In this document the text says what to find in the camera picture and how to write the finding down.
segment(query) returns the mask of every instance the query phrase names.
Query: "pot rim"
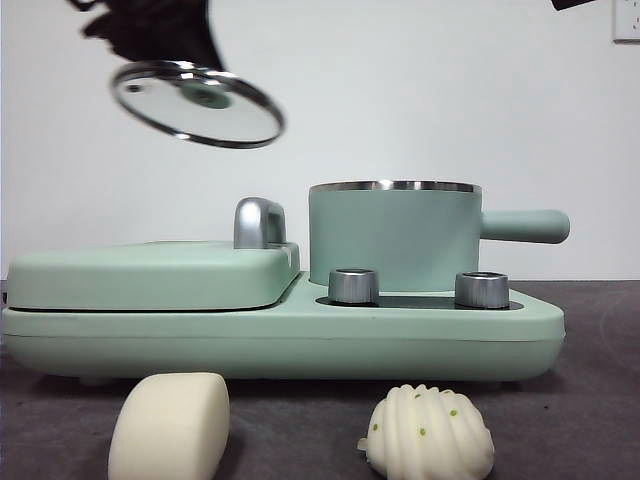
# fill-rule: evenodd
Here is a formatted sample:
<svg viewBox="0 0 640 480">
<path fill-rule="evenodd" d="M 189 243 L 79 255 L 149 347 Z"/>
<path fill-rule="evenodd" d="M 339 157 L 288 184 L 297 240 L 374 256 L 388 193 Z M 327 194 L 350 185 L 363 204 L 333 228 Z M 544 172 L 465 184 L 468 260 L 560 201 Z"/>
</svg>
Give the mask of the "pot rim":
<svg viewBox="0 0 640 480">
<path fill-rule="evenodd" d="M 363 180 L 314 185 L 309 193 L 349 190 L 442 190 L 447 192 L 482 193 L 482 188 L 471 183 L 440 182 L 435 180 Z"/>
</svg>

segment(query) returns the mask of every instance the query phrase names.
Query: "shell-shaped bun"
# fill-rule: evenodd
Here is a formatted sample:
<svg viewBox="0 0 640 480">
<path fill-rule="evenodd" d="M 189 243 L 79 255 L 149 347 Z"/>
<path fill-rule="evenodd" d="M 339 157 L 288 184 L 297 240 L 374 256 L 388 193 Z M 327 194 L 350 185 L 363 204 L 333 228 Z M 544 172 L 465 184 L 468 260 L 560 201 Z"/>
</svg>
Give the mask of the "shell-shaped bun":
<svg viewBox="0 0 640 480">
<path fill-rule="evenodd" d="M 480 480 L 493 467 L 491 433 L 471 401 L 424 385 L 392 388 L 359 448 L 389 480 Z"/>
</svg>

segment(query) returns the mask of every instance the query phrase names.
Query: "glass lid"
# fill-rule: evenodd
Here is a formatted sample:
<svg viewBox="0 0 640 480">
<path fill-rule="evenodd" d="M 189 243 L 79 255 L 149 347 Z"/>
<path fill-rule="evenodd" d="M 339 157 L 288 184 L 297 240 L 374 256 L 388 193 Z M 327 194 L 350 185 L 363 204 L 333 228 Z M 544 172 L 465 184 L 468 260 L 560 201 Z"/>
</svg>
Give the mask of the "glass lid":
<svg viewBox="0 0 640 480">
<path fill-rule="evenodd" d="M 177 61 L 139 61 L 111 82 L 128 112 L 180 140 L 227 148 L 268 145 L 283 132 L 273 100 L 236 75 Z"/>
</svg>

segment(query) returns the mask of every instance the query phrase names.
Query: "power outlet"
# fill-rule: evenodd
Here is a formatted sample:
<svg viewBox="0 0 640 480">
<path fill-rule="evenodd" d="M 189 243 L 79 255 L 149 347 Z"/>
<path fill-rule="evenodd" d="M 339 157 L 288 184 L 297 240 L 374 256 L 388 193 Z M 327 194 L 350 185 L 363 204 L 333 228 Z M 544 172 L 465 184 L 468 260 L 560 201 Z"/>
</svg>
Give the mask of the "power outlet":
<svg viewBox="0 0 640 480">
<path fill-rule="evenodd" d="M 640 0 L 613 1 L 613 41 L 640 43 Z"/>
</svg>

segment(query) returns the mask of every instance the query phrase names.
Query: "mint green pot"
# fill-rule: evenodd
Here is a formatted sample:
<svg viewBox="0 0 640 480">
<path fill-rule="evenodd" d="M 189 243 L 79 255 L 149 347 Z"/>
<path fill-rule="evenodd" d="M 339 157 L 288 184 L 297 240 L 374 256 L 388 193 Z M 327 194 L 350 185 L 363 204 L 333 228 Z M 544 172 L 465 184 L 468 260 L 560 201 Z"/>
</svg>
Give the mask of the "mint green pot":
<svg viewBox="0 0 640 480">
<path fill-rule="evenodd" d="M 309 193 L 311 281 L 335 268 L 370 268 L 382 291 L 453 290 L 478 270 L 481 238 L 560 243 L 569 219 L 557 210 L 482 212 L 480 187 L 453 182 L 364 181 Z"/>
</svg>

